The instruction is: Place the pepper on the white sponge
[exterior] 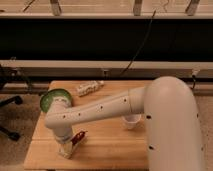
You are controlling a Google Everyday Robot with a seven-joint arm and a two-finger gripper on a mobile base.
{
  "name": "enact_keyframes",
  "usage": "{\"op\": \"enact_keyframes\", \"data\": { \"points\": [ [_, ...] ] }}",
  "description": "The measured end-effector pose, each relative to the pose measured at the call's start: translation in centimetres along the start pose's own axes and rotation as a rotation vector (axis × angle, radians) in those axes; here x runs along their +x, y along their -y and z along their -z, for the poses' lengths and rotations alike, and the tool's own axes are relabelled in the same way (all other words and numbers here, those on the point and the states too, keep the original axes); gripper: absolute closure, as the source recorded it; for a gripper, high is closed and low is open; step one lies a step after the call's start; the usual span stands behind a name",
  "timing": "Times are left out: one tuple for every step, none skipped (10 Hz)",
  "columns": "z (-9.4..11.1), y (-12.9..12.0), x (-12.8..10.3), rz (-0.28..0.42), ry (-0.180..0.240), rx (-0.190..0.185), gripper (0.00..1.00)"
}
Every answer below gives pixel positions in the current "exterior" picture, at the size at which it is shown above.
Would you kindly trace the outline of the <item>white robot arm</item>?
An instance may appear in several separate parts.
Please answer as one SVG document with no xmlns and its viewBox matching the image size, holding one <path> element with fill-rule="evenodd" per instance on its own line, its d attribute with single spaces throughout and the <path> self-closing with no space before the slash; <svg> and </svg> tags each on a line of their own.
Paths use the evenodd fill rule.
<svg viewBox="0 0 213 171">
<path fill-rule="evenodd" d="M 45 125 L 63 144 L 76 124 L 144 114 L 150 171 L 206 171 L 199 111 L 192 90 L 182 80 L 164 76 L 149 85 L 73 107 L 64 89 L 40 101 Z"/>
</svg>

